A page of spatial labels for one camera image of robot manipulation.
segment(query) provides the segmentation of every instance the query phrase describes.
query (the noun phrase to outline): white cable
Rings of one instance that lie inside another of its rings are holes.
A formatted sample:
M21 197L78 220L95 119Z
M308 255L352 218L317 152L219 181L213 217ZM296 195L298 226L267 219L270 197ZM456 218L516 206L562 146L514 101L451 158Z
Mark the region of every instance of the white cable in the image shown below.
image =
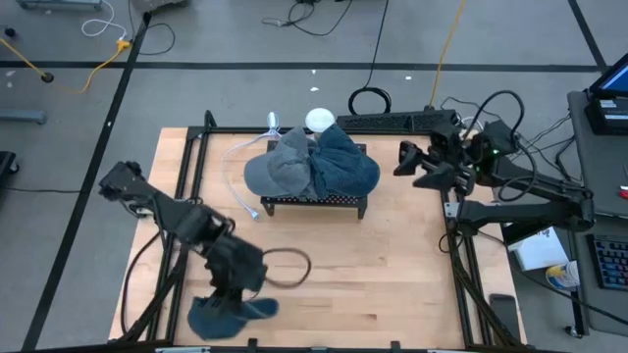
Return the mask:
M251 145L257 141L259 141L260 139L264 138L264 137L269 137L269 138L279 138L282 135L279 133L279 119L277 118L277 115L275 115L275 113L270 112L268 114L268 117L266 118L266 122L268 123L268 131L262 133L261 135L253 138L252 140L248 141L248 142L242 142L237 144L236 146L230 148L229 150L227 150L227 152L225 152L223 154L223 156L220 159L220 165L221 165L221 172L223 174L223 181L225 182L225 184L227 185L227 189L232 193L232 195L235 197L235 199L237 200L237 202L240 203L240 205L242 205L242 207L244 207L244 209L246 211L248 211L248 213L251 215L251 217L253 218L253 220L255 221L259 221L259 213L257 212L257 210L255 210L254 208L248 206L246 204L246 202L244 202L244 200L242 200L241 197L239 197L239 195L237 194L237 192L232 188L232 185L229 183L229 180L227 179L227 172L225 170L225 158L232 152L236 151L239 148Z
M111 9L111 19L109 19L109 21L104 21L104 20L100 20L100 19L87 20L84 23L82 23L82 26L80 27L80 31L82 31L82 33L85 34L86 36L97 36L97 35L102 34L105 30L107 30L107 27L112 25L112 26L117 27L117 28L119 28L119 29L121 29L123 31L123 34L120 37L120 40L125 40L125 38L127 37L127 29L124 28L121 25L113 23L113 20L116 17L116 12L114 11L114 7L111 6L111 4L107 0L102 0L102 2L104 2L107 6L109 6L109 9ZM95 33L87 33L85 31L85 26L87 24L91 24L91 23L104 24L104 26L102 27L102 29L98 30Z
M468 120L472 120L474 117L466 117L463 120L461 120L460 122L464 125L464 122L468 121ZM480 128L480 131L484 131L484 127L482 126L482 123L480 123L480 121L478 120L477 122L475 122L475 124Z

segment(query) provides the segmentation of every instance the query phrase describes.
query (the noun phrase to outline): yellow object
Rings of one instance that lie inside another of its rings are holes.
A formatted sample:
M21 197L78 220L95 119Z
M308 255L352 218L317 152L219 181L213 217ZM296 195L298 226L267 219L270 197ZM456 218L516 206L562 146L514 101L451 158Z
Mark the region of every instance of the yellow object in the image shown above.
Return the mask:
M4 38L0 38L0 43L2 43L4 46L6 46L7 48L9 48L9 50L11 50L14 54L16 54L18 57L20 57L20 59L22 59L22 61L24 61L31 69L35 70L40 76L42 77L46 77L46 73L43 72L42 70L40 70L37 66L35 66L32 62L30 62L24 55L22 55L22 53L20 53L18 51L18 49L14 48L11 44L9 44ZM125 50L131 48L131 43L129 41L126 40L122 40L119 39L118 41L116 41L116 44L118 44L118 50L116 51L116 54L114 54L114 56L112 56L111 58L109 58L106 62L100 64L99 66L96 67L96 69L94 69L90 74L89 77L87 78L87 82L85 83L85 86L82 88L82 90L80 91L76 91L74 89L71 88L67 88L64 86L59 86L65 89L68 89L70 91L72 91L75 94L82 94L84 93L87 88L89 88L89 85L91 84L91 79L94 77L94 75L96 74L96 72L98 72L98 70L106 67L107 65L109 65L109 63L111 63L112 61L116 60L116 58Z
M94 75L96 75L96 72L98 72L98 70L106 67L107 65L109 65L109 63L111 63L112 61L116 60L116 58L126 49L131 47L131 43L125 40L118 40L116 41L116 43L118 44L118 50L116 51L116 54L114 54L111 58L109 58L106 62L98 65L96 67L96 69L94 69L89 76L87 77L87 82L85 83L85 86L82 88L82 90L80 91L73 91L73 93L75 94L83 94L87 88L89 88L89 85L91 84L91 79L94 77Z
M449 43L451 42L453 33L455 32L455 29L458 27L458 21L460 21L460 16L462 16L462 10L464 10L465 3L466 3L466 0L460 1L460 7L458 7L458 12L457 14L455 14L455 20L453 20L453 24L451 24L451 28L449 29L449 35L447 36L447 40L445 41L445 46L443 47L443 52L441 53L439 66L436 69L436 78L434 78L434 87L432 88L432 97L430 97L430 106L434 102L434 97L436 96L436 89L439 86L439 78L441 77L441 67L443 66L443 61L445 60L445 53L447 52L447 48L449 47Z
M7 42L4 38L0 38L0 43L2 43L4 46L6 46L7 48L9 48L9 50L11 50L15 55L17 55L18 57L20 57L20 59L22 59L23 62L25 62L28 66L30 66L31 69L37 71L37 73L40 76L46 76L46 73L43 72L42 70L40 70L37 66L33 65L32 62L30 62L24 55L22 55L22 53L20 53L18 51L18 49L14 48L11 44L9 44L9 42Z

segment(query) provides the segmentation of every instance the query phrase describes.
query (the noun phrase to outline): laptop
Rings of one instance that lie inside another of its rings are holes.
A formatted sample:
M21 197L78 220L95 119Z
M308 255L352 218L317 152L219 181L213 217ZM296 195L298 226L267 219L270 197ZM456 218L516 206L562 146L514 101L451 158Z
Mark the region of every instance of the laptop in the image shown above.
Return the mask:
M588 89L585 109L594 134L628 134L628 54Z

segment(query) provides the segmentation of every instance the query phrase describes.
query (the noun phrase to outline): keyboard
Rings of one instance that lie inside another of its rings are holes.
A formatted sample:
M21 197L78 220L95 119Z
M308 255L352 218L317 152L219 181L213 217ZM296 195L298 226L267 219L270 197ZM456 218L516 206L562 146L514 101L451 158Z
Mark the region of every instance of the keyboard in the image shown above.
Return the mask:
M587 236L600 288L628 291L628 236Z
M455 122L454 110L434 110L422 112L402 112L387 114L364 114L339 116L337 124L341 128L359 128L364 130L391 130L414 132L429 135L432 129L443 122Z

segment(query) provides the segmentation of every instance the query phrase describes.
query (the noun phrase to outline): white ball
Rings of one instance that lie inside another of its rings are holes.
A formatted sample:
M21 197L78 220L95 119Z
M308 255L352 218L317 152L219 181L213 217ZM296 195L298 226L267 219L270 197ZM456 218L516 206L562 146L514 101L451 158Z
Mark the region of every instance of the white ball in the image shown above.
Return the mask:
M305 125L314 132L323 132L336 122L336 117L325 108L312 109L305 116Z

